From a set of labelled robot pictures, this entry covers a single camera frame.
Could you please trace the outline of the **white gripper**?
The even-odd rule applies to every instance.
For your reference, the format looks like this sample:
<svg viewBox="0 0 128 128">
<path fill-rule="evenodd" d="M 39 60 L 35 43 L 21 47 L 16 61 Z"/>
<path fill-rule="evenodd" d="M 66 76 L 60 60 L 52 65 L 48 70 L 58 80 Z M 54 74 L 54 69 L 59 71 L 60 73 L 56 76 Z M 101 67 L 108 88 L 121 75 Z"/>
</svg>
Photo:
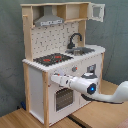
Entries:
<svg viewBox="0 0 128 128">
<path fill-rule="evenodd" d="M 72 79 L 72 76 L 60 76 L 60 75 L 52 75 L 51 76 L 51 80 L 57 84 L 59 84 L 60 86 L 69 88 L 70 85 L 70 81 Z"/>
</svg>

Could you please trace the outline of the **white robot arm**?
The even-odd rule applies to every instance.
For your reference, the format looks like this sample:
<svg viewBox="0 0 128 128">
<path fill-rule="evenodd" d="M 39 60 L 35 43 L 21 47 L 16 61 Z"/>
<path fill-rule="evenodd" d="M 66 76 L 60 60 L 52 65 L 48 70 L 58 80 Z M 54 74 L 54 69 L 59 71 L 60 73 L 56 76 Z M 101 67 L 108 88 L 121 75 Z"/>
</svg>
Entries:
<svg viewBox="0 0 128 128">
<path fill-rule="evenodd" d="M 100 94 L 97 91 L 98 78 L 93 73 L 85 73 L 81 77 L 52 75 L 51 80 L 60 86 L 76 90 L 87 101 L 121 104 L 128 101 L 128 81 L 122 82 L 113 95 Z"/>
</svg>

